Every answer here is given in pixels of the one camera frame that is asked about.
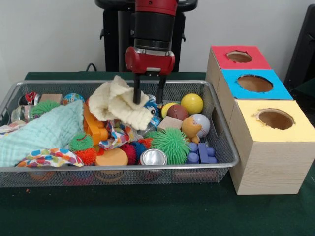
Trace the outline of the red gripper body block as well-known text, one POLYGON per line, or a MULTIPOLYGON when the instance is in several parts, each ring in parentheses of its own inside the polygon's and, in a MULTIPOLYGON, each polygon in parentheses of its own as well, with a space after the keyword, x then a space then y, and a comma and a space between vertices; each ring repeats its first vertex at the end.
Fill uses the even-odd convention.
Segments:
POLYGON ((155 72, 160 75, 169 75, 175 64, 175 55, 172 51, 156 51, 128 47, 125 52, 126 68, 135 74, 155 72))

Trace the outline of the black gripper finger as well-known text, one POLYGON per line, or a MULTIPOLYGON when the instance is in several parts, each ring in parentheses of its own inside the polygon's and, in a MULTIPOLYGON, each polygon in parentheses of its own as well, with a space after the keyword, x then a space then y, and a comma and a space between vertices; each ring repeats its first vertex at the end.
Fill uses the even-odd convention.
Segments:
POLYGON ((134 74, 134 94, 133 94, 133 102, 140 103, 141 101, 141 89, 140 89, 140 76, 141 74, 134 74))
POLYGON ((156 92, 156 103, 162 103, 165 82, 166 82, 166 75, 161 75, 159 79, 157 92, 156 92))

